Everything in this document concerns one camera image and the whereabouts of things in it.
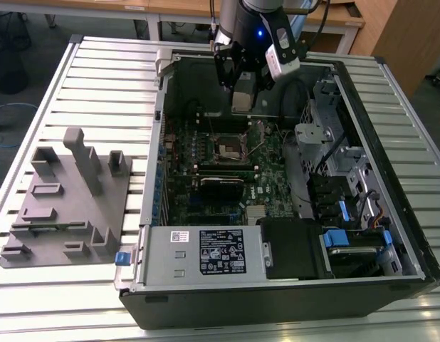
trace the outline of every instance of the floor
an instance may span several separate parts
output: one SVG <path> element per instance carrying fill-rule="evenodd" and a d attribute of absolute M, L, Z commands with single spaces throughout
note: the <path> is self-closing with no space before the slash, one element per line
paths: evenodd
<path fill-rule="evenodd" d="M 17 95 L 0 94 L 0 103 L 25 102 L 38 105 L 51 82 L 58 62 L 66 49 L 72 34 L 105 36 L 113 38 L 136 38 L 133 21 L 121 19 L 94 19 L 57 16 L 57 27 L 49 29 L 43 15 L 29 14 L 27 28 L 33 45 L 21 54 L 30 76 L 29 87 Z M 173 35 L 169 25 L 164 24 L 163 39 L 206 43 L 206 32 L 194 30 L 193 24 L 186 24 L 177 30 L 183 34 Z M 424 81 L 412 104 L 417 110 L 430 135 L 440 149 L 440 89 Z M 6 107 L 0 109 L 0 144 L 19 144 L 30 125 L 34 111 L 27 107 Z M 14 159 L 17 147 L 0 148 L 0 184 Z"/>

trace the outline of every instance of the blue drive latch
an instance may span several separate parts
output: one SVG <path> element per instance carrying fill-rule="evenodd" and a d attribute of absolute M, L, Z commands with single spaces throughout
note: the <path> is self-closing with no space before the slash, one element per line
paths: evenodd
<path fill-rule="evenodd" d="M 344 229 L 330 229 L 323 234 L 326 248 L 329 247 L 346 247 L 350 245 L 347 232 Z"/>
<path fill-rule="evenodd" d="M 350 216 L 348 214 L 347 206 L 345 205 L 345 201 L 339 201 L 340 209 L 342 210 L 343 220 L 345 222 L 350 221 Z"/>

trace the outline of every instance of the blue tab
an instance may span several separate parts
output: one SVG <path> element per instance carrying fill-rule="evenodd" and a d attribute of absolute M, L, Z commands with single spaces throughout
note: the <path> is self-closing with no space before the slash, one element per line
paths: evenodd
<path fill-rule="evenodd" d="M 384 242 L 386 242 L 386 245 L 389 246 L 392 244 L 392 236 L 391 233 L 387 230 L 383 232 Z"/>
<path fill-rule="evenodd" d="M 127 252 L 117 252 L 115 254 L 115 266 L 129 266 L 131 265 L 132 254 Z"/>
<path fill-rule="evenodd" d="M 323 234 L 326 247 L 345 247 L 349 246 L 347 232 L 343 229 L 331 229 Z"/>
<path fill-rule="evenodd" d="M 325 246 L 326 246 L 326 248 L 332 246 L 332 241 L 331 241 L 331 238 L 329 237 L 329 234 L 328 234 L 328 233 L 324 233 L 324 234 L 323 234 L 323 240 L 325 240 Z"/>
<path fill-rule="evenodd" d="M 345 205 L 345 201 L 339 201 L 340 209 L 342 210 L 343 220 L 345 222 L 350 221 L 350 216 L 347 211 L 347 206 Z"/>

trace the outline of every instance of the warning label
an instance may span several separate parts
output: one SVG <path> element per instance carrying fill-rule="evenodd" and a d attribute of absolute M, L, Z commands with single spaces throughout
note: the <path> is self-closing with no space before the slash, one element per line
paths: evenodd
<path fill-rule="evenodd" d="M 246 273 L 242 230 L 199 231 L 199 270 L 204 275 Z"/>

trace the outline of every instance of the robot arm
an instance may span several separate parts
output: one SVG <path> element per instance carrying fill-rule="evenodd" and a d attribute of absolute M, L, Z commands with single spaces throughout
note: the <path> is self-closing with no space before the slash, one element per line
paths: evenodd
<path fill-rule="evenodd" d="M 299 9 L 294 13 L 307 15 L 314 11 Z M 256 74 L 253 105 L 259 91 L 271 89 L 276 80 L 299 68 L 308 47 L 296 41 L 283 0 L 223 0 L 220 27 L 214 42 L 214 58 L 220 85 L 234 93 L 234 86 L 244 71 Z M 227 71 L 227 58 L 233 67 Z"/>

